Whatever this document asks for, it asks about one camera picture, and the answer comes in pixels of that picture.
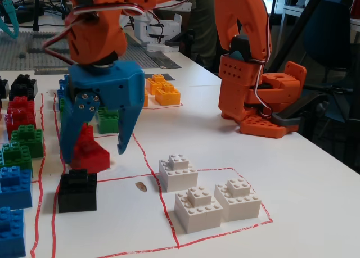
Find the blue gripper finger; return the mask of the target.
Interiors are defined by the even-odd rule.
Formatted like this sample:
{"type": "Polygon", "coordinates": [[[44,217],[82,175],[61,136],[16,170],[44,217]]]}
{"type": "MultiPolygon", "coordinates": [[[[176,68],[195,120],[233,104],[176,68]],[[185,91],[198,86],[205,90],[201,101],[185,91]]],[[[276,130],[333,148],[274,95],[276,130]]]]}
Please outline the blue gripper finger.
{"type": "Polygon", "coordinates": [[[121,105],[118,109],[119,113],[119,134],[118,134],[118,154],[122,155],[129,143],[133,129],[136,125],[141,112],[141,104],[135,106],[121,105]]]}
{"type": "Polygon", "coordinates": [[[65,163],[74,158],[74,148],[81,129],[85,123],[92,120],[99,109],[100,98],[95,92],[78,92],[71,96],[64,93],[64,108],[61,117],[60,149],[65,163]]]}

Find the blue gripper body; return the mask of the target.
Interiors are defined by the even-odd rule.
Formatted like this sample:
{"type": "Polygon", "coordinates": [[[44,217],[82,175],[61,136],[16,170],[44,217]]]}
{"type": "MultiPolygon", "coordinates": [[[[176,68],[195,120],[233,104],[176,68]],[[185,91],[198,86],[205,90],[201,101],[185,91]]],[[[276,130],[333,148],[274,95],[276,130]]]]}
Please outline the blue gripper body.
{"type": "Polygon", "coordinates": [[[109,110],[140,111],[144,86],[144,72],[134,61],[115,61],[109,67],[69,67],[68,94],[86,105],[94,102],[109,110]]]}

